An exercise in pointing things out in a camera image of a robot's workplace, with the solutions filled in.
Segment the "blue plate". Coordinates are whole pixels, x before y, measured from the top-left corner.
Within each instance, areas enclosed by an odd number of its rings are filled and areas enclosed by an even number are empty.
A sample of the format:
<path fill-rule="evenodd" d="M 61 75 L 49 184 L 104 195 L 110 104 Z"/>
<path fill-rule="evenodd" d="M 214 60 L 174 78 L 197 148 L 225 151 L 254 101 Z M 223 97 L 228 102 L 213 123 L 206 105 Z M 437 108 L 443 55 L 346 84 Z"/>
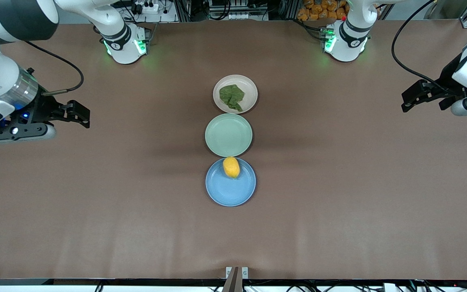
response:
<path fill-rule="evenodd" d="M 221 206 L 240 206 L 252 198 L 256 190 L 255 171 L 245 160 L 237 158 L 240 174 L 236 179 L 230 178 L 224 172 L 223 161 L 224 158 L 219 159 L 209 167 L 205 176 L 206 192 Z"/>

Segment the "white power strip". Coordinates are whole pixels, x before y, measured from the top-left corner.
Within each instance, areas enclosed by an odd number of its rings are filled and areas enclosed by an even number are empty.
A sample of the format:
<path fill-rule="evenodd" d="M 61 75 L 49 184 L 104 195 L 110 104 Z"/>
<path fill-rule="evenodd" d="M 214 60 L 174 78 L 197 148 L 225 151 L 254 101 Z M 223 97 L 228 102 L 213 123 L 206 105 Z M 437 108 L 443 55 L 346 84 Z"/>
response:
<path fill-rule="evenodd" d="M 136 14 L 158 14 L 160 7 L 155 0 L 133 0 L 133 11 Z"/>

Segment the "green lettuce leaf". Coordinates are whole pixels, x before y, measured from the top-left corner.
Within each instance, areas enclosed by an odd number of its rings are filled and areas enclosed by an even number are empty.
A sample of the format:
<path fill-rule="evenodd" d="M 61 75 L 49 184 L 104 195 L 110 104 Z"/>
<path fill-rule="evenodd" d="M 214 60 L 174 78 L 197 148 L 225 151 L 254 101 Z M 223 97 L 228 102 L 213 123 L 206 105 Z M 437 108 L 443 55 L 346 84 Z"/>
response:
<path fill-rule="evenodd" d="M 244 99 L 245 92 L 236 84 L 227 85 L 219 89 L 220 100 L 228 106 L 228 108 L 238 112 L 243 111 L 240 102 Z"/>

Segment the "beige plate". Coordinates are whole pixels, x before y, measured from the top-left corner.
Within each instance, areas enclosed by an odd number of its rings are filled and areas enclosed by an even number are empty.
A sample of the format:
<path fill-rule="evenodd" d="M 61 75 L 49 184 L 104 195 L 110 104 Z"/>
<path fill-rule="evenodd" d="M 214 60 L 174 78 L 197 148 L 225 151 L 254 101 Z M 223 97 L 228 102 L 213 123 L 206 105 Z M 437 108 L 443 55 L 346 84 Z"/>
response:
<path fill-rule="evenodd" d="M 245 92 L 244 99 L 240 102 L 240 106 L 243 109 L 241 112 L 228 108 L 219 98 L 219 89 L 232 84 L 236 84 Z M 258 99 L 258 90 L 255 83 L 250 78 L 243 75 L 229 75 L 223 77 L 216 83 L 212 95 L 215 105 L 222 111 L 231 114 L 242 114 L 254 107 Z"/>

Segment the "orange packets pile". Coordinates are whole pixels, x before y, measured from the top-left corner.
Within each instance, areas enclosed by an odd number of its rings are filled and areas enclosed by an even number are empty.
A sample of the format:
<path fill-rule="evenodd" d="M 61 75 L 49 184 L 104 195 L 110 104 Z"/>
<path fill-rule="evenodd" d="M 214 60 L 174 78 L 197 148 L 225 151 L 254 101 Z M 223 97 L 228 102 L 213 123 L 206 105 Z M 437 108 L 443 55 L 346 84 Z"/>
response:
<path fill-rule="evenodd" d="M 296 15 L 300 21 L 323 18 L 345 20 L 351 8 L 346 0 L 301 0 L 301 4 Z"/>

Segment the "black equipment rack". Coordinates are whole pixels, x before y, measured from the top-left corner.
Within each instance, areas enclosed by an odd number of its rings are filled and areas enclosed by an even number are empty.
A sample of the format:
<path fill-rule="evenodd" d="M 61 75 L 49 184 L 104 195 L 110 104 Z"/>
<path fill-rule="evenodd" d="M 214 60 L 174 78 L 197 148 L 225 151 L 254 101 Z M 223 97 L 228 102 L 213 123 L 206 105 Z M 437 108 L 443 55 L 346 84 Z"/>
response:
<path fill-rule="evenodd" d="M 280 21 L 296 18 L 302 0 L 171 0 L 179 22 Z"/>

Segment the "mint green plate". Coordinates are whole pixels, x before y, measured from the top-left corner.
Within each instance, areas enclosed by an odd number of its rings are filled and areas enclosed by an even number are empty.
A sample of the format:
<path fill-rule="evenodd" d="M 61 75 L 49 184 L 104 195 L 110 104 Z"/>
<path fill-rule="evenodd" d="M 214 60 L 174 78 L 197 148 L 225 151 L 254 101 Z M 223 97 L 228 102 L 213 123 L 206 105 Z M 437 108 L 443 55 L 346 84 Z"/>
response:
<path fill-rule="evenodd" d="M 219 157 L 238 157 L 250 148 L 252 126 L 241 115 L 221 114 L 210 120 L 205 129 L 207 147 Z"/>

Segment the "grey metal table bracket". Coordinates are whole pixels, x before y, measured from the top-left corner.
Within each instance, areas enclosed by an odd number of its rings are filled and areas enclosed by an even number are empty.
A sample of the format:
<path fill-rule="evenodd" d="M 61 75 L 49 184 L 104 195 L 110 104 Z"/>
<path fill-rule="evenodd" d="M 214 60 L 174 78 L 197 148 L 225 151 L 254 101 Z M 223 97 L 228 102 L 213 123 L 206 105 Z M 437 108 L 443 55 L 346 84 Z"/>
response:
<path fill-rule="evenodd" d="M 226 281 L 222 292 L 245 292 L 243 281 L 248 279 L 248 267 L 226 267 Z"/>

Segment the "yellow lemon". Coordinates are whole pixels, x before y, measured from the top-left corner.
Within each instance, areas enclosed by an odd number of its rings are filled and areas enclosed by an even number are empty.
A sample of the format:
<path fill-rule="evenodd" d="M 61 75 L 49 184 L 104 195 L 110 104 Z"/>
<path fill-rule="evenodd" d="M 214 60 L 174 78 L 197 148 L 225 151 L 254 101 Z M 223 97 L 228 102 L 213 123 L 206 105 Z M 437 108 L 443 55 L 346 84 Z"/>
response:
<path fill-rule="evenodd" d="M 237 179 L 240 174 L 240 165 L 235 157 L 226 157 L 223 160 L 223 170 L 226 176 Z"/>

